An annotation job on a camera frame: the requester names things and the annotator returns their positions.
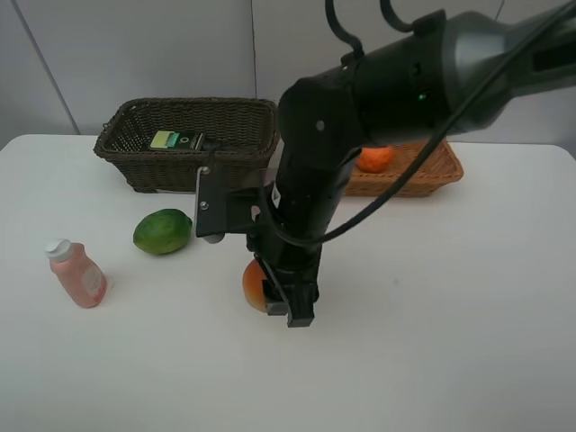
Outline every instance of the wicker basket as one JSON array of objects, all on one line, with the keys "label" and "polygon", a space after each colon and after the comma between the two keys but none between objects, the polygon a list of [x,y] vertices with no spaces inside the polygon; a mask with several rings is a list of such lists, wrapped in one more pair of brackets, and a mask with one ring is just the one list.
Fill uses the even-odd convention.
[{"label": "wicker basket", "polygon": [[[424,143],[398,146],[390,167],[381,174],[367,174],[354,168],[346,195],[378,196],[384,193],[416,158]],[[464,175],[460,161],[444,140],[422,168],[397,193],[397,196],[428,196],[436,189],[457,182]]]},{"label": "wicker basket", "polygon": [[114,164],[136,192],[194,192],[196,171],[209,153],[154,151],[148,145],[158,131],[204,132],[221,144],[214,157],[226,184],[238,188],[268,166],[278,142],[275,112],[274,103],[254,99],[136,99],[104,125],[94,153]]}]

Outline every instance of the light brown wicker basket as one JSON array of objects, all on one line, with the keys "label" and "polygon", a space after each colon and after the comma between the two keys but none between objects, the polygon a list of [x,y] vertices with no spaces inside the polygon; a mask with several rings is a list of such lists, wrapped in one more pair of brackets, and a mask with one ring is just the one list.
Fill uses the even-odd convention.
[{"label": "light brown wicker basket", "polygon": [[[391,165],[380,174],[368,174],[354,168],[346,188],[349,196],[378,196],[388,189],[416,158],[425,143],[414,142],[395,148]],[[464,175],[460,161],[446,140],[428,158],[422,168],[396,196],[428,196],[438,188],[457,182]]]}]

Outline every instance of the white table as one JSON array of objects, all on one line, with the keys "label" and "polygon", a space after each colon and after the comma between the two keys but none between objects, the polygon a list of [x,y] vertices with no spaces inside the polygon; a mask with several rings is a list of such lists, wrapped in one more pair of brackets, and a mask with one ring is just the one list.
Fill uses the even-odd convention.
[{"label": "white table", "polygon": [[[153,257],[137,194],[94,137],[0,152],[0,430],[576,430],[576,162],[455,144],[465,176],[396,199],[325,247],[311,328],[245,302],[241,236]],[[334,223],[367,199],[345,199]],[[114,282],[81,310],[44,243],[86,244]]]}]

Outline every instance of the green fruit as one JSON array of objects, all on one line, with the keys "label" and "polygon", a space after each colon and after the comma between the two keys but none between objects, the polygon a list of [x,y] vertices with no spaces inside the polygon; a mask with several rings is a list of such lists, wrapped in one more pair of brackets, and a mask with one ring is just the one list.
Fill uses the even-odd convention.
[{"label": "green fruit", "polygon": [[192,221],[176,209],[156,211],[145,217],[134,230],[134,244],[153,255],[164,255],[183,248],[190,241]]}]

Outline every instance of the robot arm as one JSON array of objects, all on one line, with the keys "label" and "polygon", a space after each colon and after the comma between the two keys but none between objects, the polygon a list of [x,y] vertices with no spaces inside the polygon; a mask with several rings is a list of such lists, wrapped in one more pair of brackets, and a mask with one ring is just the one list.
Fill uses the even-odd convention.
[{"label": "robot arm", "polygon": [[[247,247],[267,277],[267,312],[288,315],[289,327],[309,326],[314,318],[322,246],[297,246],[278,228],[298,239],[321,237],[362,147],[433,135],[485,76],[559,14],[504,25],[479,13],[447,20],[441,11],[404,25],[402,31],[413,32],[406,39],[364,54],[359,40],[336,21],[333,2],[326,3],[330,26],[354,52],[282,96],[278,128],[284,149],[275,182],[264,190],[228,191],[220,186],[217,166],[201,170],[197,182],[197,202],[209,205],[197,208],[196,235],[217,241],[225,233],[247,234]],[[561,9],[560,24],[490,82],[449,133],[487,128],[514,97],[576,86],[576,2]],[[254,217],[256,207],[260,217]]]}]

